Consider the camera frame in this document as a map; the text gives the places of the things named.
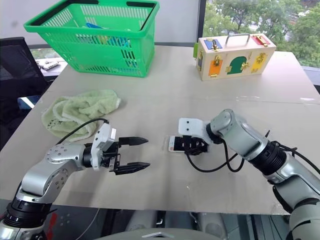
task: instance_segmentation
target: yellow panel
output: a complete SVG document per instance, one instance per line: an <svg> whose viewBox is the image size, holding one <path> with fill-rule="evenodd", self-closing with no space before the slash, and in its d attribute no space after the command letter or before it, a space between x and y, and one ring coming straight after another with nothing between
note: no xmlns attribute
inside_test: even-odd
<svg viewBox="0 0 320 240"><path fill-rule="evenodd" d="M221 66L222 66L222 60L213 60L210 63L210 69L209 69L209 76L210 77L216 77L217 75L219 75L220 70L221 70Z"/></svg>
<svg viewBox="0 0 320 240"><path fill-rule="evenodd" d="M256 73L264 65L267 56L265 53L260 53L259 56L256 57L251 68L251 73Z"/></svg>

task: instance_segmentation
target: blue panel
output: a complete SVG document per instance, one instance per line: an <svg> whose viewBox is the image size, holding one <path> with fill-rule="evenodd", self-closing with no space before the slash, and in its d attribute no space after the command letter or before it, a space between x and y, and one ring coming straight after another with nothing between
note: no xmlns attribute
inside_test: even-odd
<svg viewBox="0 0 320 240"><path fill-rule="evenodd" d="M200 58L200 57L199 57L199 59L198 59L198 66L199 66L200 68L202 68L202 58Z"/></svg>
<svg viewBox="0 0 320 240"><path fill-rule="evenodd" d="M222 49L222 46L220 45L219 41L217 39L214 39L215 40L215 43L218 47L218 49ZM204 40L204 43L206 45L206 47L210 50L210 49L213 49L212 48L212 40Z"/></svg>

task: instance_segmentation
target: chair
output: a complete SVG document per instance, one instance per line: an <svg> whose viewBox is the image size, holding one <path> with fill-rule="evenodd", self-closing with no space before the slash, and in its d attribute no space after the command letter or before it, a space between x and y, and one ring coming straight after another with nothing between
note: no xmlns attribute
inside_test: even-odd
<svg viewBox="0 0 320 240"><path fill-rule="evenodd" d="M0 150L30 110L21 110L18 98L42 95L45 81L24 37L0 39Z"/></svg>

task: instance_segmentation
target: wall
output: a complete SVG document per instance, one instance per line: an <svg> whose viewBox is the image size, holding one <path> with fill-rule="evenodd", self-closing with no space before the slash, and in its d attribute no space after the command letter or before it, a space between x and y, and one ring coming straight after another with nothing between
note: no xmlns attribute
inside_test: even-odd
<svg viewBox="0 0 320 240"><path fill-rule="evenodd" d="M45 44L23 24L57 0L0 0L0 37L25 37L28 45ZM192 43L197 38L199 0L158 0L155 41Z"/></svg>

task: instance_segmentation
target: table surface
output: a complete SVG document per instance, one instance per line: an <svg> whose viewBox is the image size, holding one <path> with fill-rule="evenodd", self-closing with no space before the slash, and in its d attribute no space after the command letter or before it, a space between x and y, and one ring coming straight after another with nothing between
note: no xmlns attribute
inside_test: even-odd
<svg viewBox="0 0 320 240"><path fill-rule="evenodd" d="M320 167L320 95L290 52L275 52L262 75L202 82L190 47L156 46L146 78L80 73L67 66L52 83L0 152L0 198L12 199L26 171L58 138L41 122L42 112L59 96L112 89L122 99L107 115L118 137L149 140L120 149L121 164L148 162L139 172L115 176L103 169L71 175L54 202L58 205L112 209L285 214L262 174L246 163L201 173L183 153L168 152L181 117L211 120L230 108L261 133L298 150ZM80 143L89 143L92 137ZM203 169L225 161L221 145L194 157ZM240 159L232 163L236 167Z"/></svg>

